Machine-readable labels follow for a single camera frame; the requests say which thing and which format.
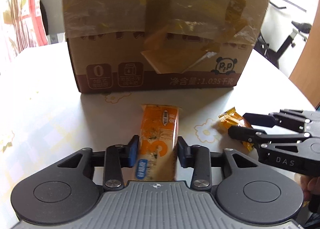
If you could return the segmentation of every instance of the snack wrapper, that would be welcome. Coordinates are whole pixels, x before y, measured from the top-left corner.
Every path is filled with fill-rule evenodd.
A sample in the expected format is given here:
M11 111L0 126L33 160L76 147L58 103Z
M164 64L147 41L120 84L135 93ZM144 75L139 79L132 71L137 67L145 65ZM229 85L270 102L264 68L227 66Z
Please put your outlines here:
M230 128L232 125L237 125L240 127L247 127L247 128L252 127L249 122L247 122L240 114L236 112L235 107L219 115L219 120L222 123L222 125L227 129ZM242 142L242 144L247 150L249 151L253 150L253 145L254 145L253 143Z
M134 180L174 181L178 113L175 106L144 105Z

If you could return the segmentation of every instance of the cartoon panda face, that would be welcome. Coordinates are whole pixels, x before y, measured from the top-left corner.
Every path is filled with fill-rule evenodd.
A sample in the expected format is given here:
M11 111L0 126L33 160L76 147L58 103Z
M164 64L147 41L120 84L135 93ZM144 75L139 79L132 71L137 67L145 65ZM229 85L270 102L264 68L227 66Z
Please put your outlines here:
M217 59L216 71L220 74L229 73L233 70L237 62L237 59L219 57Z

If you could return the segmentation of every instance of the brown cardboard box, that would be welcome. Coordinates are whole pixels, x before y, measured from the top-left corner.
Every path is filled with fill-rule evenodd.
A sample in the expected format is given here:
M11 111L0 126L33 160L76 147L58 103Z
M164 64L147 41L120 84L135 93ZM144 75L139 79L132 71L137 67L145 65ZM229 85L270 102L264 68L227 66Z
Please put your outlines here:
M77 85L91 93L235 86L268 0L63 3Z

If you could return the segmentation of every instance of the table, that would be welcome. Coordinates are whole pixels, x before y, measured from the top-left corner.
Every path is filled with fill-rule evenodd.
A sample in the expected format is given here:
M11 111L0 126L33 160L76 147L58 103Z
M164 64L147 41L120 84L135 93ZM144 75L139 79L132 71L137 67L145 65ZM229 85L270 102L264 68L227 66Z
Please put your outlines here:
M25 49L1 74L0 92L2 229L17 222L10 194L19 181L82 147L103 151L113 144L127 144L140 132L141 104L179 106L179 135L190 145L244 153L248 152L238 141L215 128L222 112L233 106L239 114L268 114L281 108L314 110L295 85L256 51L234 88L81 94L67 44L58 43ZM279 127L266 131L292 133ZM257 158L255 151L250 156ZM190 183L192 169L177 165L177 179ZM96 170L93 180L101 184L102 168ZM212 171L213 183L219 183L220 170ZM291 172L281 172L293 177ZM123 173L129 179L132 170Z

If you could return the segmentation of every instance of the human hand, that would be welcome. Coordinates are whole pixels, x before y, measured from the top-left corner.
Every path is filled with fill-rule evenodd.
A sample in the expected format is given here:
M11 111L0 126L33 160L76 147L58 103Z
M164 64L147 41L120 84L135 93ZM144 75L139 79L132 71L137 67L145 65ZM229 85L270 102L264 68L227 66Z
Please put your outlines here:
M305 201L310 201L312 194L320 195L320 177L310 177L296 173L294 180L300 185Z

